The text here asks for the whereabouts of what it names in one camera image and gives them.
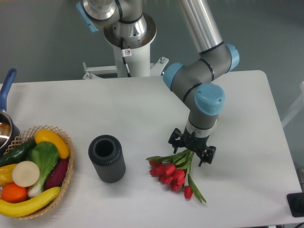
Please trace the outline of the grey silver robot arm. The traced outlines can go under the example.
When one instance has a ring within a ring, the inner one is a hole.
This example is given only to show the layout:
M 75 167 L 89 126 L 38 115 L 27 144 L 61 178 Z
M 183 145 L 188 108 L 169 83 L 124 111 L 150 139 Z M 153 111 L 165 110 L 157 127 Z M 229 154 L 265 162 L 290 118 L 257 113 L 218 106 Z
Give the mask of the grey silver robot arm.
M 189 108 L 183 132 L 175 129 L 169 143 L 175 150 L 187 148 L 201 163 L 211 163 L 216 151 L 207 140 L 225 100 L 223 89 L 213 81 L 234 69 L 239 53 L 225 44 L 205 0 L 177 2 L 199 59 L 189 66 L 164 67 L 150 63 L 150 45 L 156 37 L 152 17 L 140 0 L 81 0 L 76 8 L 92 32 L 102 31 L 113 47 L 118 77 L 143 77 L 159 73 L 166 86 Z

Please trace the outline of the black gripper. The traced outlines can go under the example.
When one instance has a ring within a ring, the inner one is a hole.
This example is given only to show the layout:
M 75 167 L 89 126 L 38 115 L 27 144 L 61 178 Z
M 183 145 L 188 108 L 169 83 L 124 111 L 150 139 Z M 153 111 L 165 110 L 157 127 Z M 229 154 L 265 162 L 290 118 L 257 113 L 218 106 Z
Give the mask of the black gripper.
M 168 143 L 174 148 L 173 153 L 176 153 L 179 148 L 183 147 L 196 151 L 196 155 L 200 159 L 198 164 L 200 167 L 203 163 L 211 164 L 216 153 L 217 148 L 215 146 L 206 146 L 208 139 L 209 136 L 200 138 L 196 134 L 190 134 L 188 131 L 184 131 L 182 134 L 180 129 L 175 128 Z

